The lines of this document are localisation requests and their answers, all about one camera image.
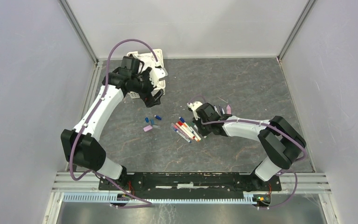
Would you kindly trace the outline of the pink highlighter cap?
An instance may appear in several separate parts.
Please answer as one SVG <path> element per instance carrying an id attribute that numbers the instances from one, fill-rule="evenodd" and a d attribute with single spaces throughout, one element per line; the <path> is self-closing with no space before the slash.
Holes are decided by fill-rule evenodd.
<path id="1" fill-rule="evenodd" d="M 148 131 L 150 131 L 150 130 L 152 130 L 152 129 L 153 129 L 153 126 L 152 126 L 152 125 L 148 125 L 148 126 L 146 126 L 146 127 L 143 128 L 143 131 L 144 131 L 144 132 L 148 132 Z"/>

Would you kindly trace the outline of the pink highlighter pen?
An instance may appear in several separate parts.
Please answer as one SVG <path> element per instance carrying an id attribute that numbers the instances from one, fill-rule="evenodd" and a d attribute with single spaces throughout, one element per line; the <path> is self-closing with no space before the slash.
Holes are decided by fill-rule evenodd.
<path id="1" fill-rule="evenodd" d="M 232 110 L 231 110 L 231 106 L 230 106 L 230 105 L 227 105 L 227 106 L 226 106 L 226 112 L 227 112 L 227 114 L 232 114 Z"/>

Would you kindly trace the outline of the blue cap white marker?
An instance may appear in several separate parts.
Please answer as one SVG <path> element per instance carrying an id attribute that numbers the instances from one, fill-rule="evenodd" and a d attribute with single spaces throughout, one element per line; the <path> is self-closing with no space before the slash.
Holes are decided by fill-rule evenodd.
<path id="1" fill-rule="evenodd" d="M 224 109 L 219 105 L 219 111 L 221 112 L 221 114 L 224 114 Z"/>

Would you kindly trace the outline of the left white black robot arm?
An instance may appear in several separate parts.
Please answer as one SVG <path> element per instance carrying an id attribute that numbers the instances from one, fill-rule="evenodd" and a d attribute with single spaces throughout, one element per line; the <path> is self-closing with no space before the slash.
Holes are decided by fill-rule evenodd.
<path id="1" fill-rule="evenodd" d="M 109 177 L 112 187 L 123 190 L 128 184 L 126 168 L 107 158 L 99 144 L 102 130 L 128 93 L 137 93 L 148 108 L 159 105 L 164 90 L 158 84 L 165 77 L 161 59 L 124 56 L 121 65 L 105 76 L 97 98 L 81 121 L 73 129 L 63 130 L 61 141 L 66 160 Z"/>

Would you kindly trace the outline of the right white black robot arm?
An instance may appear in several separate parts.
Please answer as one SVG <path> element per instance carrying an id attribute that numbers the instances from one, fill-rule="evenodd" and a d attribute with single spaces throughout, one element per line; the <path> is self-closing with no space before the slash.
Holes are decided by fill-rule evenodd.
<path id="1" fill-rule="evenodd" d="M 273 176 L 307 157 L 306 141 L 281 116 L 267 120 L 242 119 L 228 113 L 220 114 L 210 103 L 195 101 L 187 106 L 201 135 L 213 133 L 261 143 L 267 157 L 252 172 L 250 183 L 255 190 L 265 189 Z"/>

